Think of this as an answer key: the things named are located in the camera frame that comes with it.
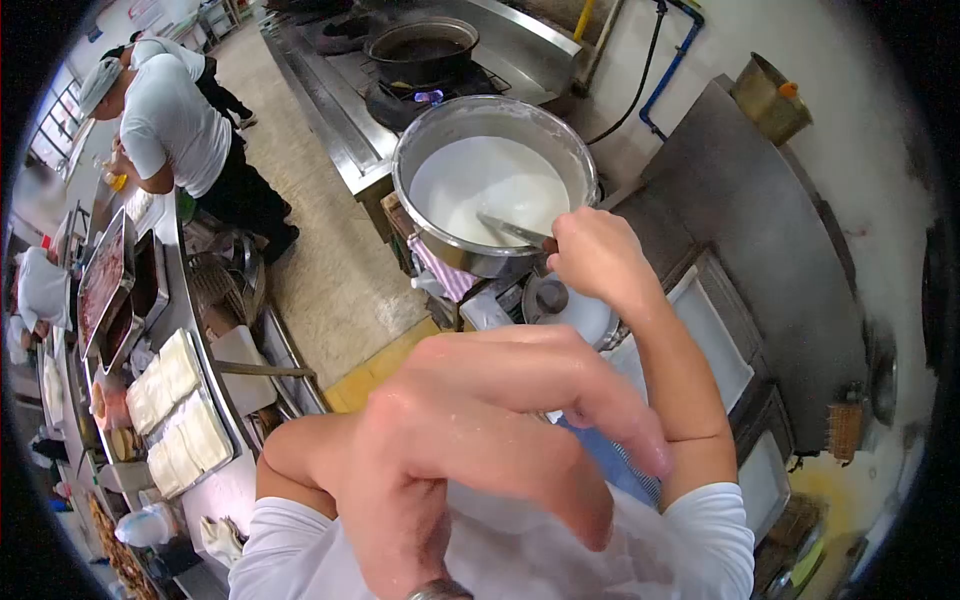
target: black hose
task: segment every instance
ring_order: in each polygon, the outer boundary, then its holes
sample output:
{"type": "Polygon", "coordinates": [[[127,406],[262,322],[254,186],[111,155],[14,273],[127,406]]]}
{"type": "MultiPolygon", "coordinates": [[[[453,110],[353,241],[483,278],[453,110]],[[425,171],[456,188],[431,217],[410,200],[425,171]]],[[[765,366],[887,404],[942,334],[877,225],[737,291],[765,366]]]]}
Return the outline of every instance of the black hose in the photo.
{"type": "Polygon", "coordinates": [[[587,145],[595,144],[601,139],[607,137],[611,133],[615,132],[617,128],[624,124],[624,122],[630,117],[636,108],[636,104],[640,101],[640,95],[643,93],[643,86],[647,83],[647,74],[650,72],[650,63],[654,59],[654,48],[657,46],[657,37],[660,35],[660,24],[663,21],[663,16],[666,14],[666,2],[664,0],[657,1],[657,24],[654,25],[654,36],[650,39],[650,50],[647,51],[647,62],[643,65],[643,75],[640,77],[640,85],[636,89],[636,95],[634,100],[630,103],[630,107],[627,108],[627,111],[623,113],[619,119],[616,120],[616,123],[610,126],[605,132],[600,133],[589,142],[587,145]]]}

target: shoe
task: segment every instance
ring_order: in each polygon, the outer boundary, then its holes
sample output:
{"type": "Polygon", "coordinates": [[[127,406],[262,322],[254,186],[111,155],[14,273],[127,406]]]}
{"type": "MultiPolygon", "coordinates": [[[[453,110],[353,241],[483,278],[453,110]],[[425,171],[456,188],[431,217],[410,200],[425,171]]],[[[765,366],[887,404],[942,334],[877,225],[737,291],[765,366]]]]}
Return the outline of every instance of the shoe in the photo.
{"type": "Polygon", "coordinates": [[[253,125],[256,125],[256,115],[255,115],[255,114],[251,114],[251,115],[250,115],[249,117],[247,117],[246,119],[240,119],[240,129],[242,129],[242,130],[246,129],[247,127],[251,127],[251,126],[253,126],[253,125]]]}
{"type": "Polygon", "coordinates": [[[287,231],[289,232],[289,237],[287,241],[283,244],[277,244],[271,242],[267,244],[267,247],[263,249],[263,262],[268,265],[272,265],[277,262],[281,256],[283,256],[290,247],[294,245],[294,242],[297,241],[297,238],[300,237],[300,228],[297,226],[290,226],[287,231]]]}

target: stove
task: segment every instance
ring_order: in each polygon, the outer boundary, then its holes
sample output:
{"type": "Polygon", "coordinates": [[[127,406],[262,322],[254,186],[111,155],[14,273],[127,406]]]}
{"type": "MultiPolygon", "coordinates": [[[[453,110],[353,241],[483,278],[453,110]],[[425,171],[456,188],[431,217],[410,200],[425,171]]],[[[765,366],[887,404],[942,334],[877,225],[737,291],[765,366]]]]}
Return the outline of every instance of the stove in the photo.
{"type": "MultiPolygon", "coordinates": [[[[496,0],[418,0],[419,14],[459,18],[477,29],[480,43],[471,55],[475,66],[453,82],[427,89],[396,88],[378,81],[376,65],[361,50],[330,56],[323,47],[318,49],[316,43],[322,40],[315,35],[323,34],[325,25],[297,25],[255,6],[264,42],[308,126],[384,241],[391,232],[380,200],[393,188],[399,132],[433,103],[457,96],[500,93],[534,105],[554,104],[569,93],[583,52],[567,36],[496,0]]],[[[360,36],[353,37],[356,43],[360,36]]]]}
{"type": "Polygon", "coordinates": [[[373,79],[364,93],[367,112],[392,132],[403,132],[414,119],[441,102],[476,94],[502,94],[510,84],[476,62],[456,78],[423,88],[401,87],[373,79]]]}
{"type": "Polygon", "coordinates": [[[322,57],[336,56],[363,48],[370,37],[372,17],[351,12],[332,18],[294,23],[303,38],[322,57]]]}

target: plastic bag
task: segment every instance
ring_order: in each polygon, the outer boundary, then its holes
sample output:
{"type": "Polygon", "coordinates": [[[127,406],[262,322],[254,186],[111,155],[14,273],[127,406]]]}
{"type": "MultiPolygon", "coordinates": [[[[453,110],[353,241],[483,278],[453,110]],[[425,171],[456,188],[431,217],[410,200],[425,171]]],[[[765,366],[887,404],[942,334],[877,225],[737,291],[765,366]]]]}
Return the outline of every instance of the plastic bag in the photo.
{"type": "Polygon", "coordinates": [[[113,530],[118,540],[137,548],[166,543],[176,534],[177,521],[173,513],[166,504],[159,502],[123,515],[113,530]]]}
{"type": "Polygon", "coordinates": [[[119,377],[97,372],[91,390],[90,413],[102,431],[133,426],[127,408],[127,387],[119,377]]]}

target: knife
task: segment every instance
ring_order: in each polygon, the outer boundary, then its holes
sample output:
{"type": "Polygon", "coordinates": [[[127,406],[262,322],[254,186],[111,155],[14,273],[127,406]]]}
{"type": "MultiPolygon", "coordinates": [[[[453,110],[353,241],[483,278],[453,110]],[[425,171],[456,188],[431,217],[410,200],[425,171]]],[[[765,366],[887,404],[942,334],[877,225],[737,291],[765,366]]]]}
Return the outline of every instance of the knife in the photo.
{"type": "Polygon", "coordinates": [[[492,217],[491,215],[480,210],[477,211],[477,220],[489,228],[497,229],[499,231],[503,231],[504,233],[509,233],[510,235],[523,240],[531,246],[540,248],[548,254],[553,254],[560,251],[559,247],[557,246],[557,238],[555,237],[543,235],[542,233],[537,233],[536,231],[522,228],[519,225],[508,223],[503,219],[497,219],[496,217],[492,217]]]}

